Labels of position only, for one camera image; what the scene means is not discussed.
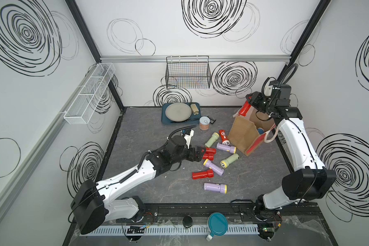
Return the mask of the red flashlight diagonal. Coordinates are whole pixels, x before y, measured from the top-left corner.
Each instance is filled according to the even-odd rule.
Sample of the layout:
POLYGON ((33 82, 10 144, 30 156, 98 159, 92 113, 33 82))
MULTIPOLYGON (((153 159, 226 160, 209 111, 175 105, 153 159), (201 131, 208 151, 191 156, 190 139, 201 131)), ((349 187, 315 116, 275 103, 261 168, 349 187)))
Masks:
POLYGON ((238 115, 246 116, 250 108, 251 108, 251 105, 249 104, 248 101, 246 101, 244 105, 241 107, 241 109, 239 110, 238 115))

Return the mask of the blue flashlight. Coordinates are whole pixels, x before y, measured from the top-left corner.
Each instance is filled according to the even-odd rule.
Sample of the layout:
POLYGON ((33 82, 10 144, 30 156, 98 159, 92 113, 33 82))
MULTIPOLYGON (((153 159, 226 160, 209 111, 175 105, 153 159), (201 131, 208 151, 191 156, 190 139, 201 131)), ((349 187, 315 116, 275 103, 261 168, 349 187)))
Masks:
POLYGON ((257 129, 257 131, 258 131, 258 133, 259 133, 260 135, 262 135, 262 134, 264 133, 263 128, 258 128, 258 129, 257 129))

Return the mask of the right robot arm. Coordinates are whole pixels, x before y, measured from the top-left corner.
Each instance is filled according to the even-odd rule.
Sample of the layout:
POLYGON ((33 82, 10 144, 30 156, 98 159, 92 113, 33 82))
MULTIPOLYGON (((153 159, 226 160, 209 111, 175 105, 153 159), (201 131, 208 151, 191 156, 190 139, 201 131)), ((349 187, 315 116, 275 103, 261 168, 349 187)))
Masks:
POLYGON ((258 210, 276 210, 304 200, 321 199, 337 178, 336 172, 327 169, 314 150, 299 109, 290 105, 290 94, 291 86, 269 77, 260 92, 246 96, 257 112, 273 119, 275 132, 283 134, 294 170, 282 179, 276 190, 259 196, 258 210))

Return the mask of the brown jute tote bag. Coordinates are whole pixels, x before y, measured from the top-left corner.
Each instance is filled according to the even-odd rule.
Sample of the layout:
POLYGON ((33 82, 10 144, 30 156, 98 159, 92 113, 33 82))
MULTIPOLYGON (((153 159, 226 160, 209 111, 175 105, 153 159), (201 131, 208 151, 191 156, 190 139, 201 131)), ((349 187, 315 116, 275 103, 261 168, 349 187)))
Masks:
POLYGON ((251 155, 260 145, 264 143, 267 131, 276 127, 273 120, 268 120, 268 115, 257 112, 251 107, 246 116, 237 115, 228 139, 244 155, 251 155), (264 133, 260 135, 258 128, 263 128, 264 133))

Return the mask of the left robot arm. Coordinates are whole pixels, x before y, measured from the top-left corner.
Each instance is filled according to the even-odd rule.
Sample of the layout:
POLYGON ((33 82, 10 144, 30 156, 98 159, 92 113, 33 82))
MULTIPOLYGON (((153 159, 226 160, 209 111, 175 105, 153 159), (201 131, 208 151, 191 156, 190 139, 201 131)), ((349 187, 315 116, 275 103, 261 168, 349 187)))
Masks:
POLYGON ((141 220, 145 206, 140 198, 119 197, 139 184, 170 171, 176 163, 201 161, 205 153, 205 147, 192 147, 183 136, 170 136, 163 146, 145 152, 133 168, 106 180, 84 181, 70 205, 80 234, 89 234, 110 220, 141 220))

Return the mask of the red flashlight top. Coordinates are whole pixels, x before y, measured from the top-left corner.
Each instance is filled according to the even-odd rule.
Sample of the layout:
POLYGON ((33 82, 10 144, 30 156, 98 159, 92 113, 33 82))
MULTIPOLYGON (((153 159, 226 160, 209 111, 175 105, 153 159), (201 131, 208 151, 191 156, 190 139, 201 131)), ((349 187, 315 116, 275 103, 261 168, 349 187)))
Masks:
POLYGON ((216 153, 216 149, 214 149, 214 148, 206 148, 206 153, 215 154, 216 153))

